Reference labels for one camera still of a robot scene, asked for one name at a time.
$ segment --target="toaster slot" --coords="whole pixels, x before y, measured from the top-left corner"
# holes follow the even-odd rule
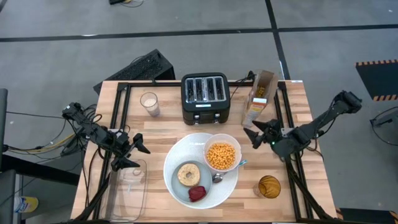
[[[195,79],[195,86],[197,90],[197,101],[203,101],[203,85],[201,78]]]
[[[207,84],[207,98],[208,100],[215,100],[214,83],[212,78],[206,79]]]
[[[192,79],[186,80],[185,93],[187,94],[187,103],[195,101],[195,94],[193,92],[193,80]]]
[[[224,100],[224,85],[221,77],[216,77],[216,92],[217,92],[217,100]]]

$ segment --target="glass of milk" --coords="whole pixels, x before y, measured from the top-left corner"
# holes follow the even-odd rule
[[[155,93],[144,93],[141,96],[140,102],[151,116],[156,117],[160,115],[159,103]]]

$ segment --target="bagel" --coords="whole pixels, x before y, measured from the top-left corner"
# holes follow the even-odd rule
[[[199,184],[200,171],[195,164],[184,164],[178,170],[178,180],[187,187],[193,187]]]

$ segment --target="wooden table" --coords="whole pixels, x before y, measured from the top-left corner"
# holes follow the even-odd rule
[[[117,85],[118,83],[115,81],[103,83],[96,110],[98,114],[103,115],[99,122],[100,125],[109,126],[110,124]],[[286,81],[286,86],[295,125],[300,126],[311,122],[312,116],[303,83]],[[272,152],[268,144],[263,144],[257,150],[253,149],[249,138],[240,125],[244,99],[250,89],[251,87],[239,87],[231,101],[227,123],[188,126],[182,120],[179,87],[132,88],[126,121],[126,124],[131,127],[129,136],[133,137],[138,132],[142,133],[144,135],[144,144],[151,151],[151,154],[144,154],[137,152],[135,149],[131,156],[131,158],[143,159],[147,162],[147,198],[144,205],[144,213],[136,220],[137,222],[295,221],[285,164]],[[147,91],[154,92],[158,96],[161,110],[161,116],[158,118],[150,117],[140,105],[139,99]],[[285,127],[288,127],[284,102],[282,97],[279,97],[279,99]],[[119,127],[122,108],[123,103],[120,103],[116,127]],[[275,107],[274,104],[269,104],[258,120],[268,121],[272,118],[276,118]],[[198,132],[225,133],[234,136],[242,146],[243,158],[248,160],[248,163],[239,169],[238,183],[231,196],[221,205],[207,210],[195,210],[178,203],[169,194],[163,180],[164,160],[170,148],[187,134]],[[88,166],[96,148],[96,145],[89,143],[85,157],[86,173],[88,173]],[[302,161],[309,191],[329,215],[336,217],[335,206],[322,158],[313,152],[305,151]],[[97,191],[102,163],[102,159],[96,156],[91,171],[90,198]],[[254,194],[252,187],[264,175],[273,175],[279,180],[282,190],[277,198],[258,198]],[[299,189],[297,189],[297,192],[301,214],[302,217],[305,217],[303,197]],[[83,175],[81,175],[73,205],[72,218],[79,215],[84,209],[85,196],[85,181]],[[127,214],[139,209],[138,206],[130,206],[130,202],[132,200],[117,198],[115,204],[128,204],[122,208],[118,207],[119,210],[123,210],[122,213]]]

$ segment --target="red fruit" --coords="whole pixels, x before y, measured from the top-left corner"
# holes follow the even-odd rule
[[[206,189],[204,186],[192,187],[189,189],[188,194],[191,202],[197,202],[206,196]]]

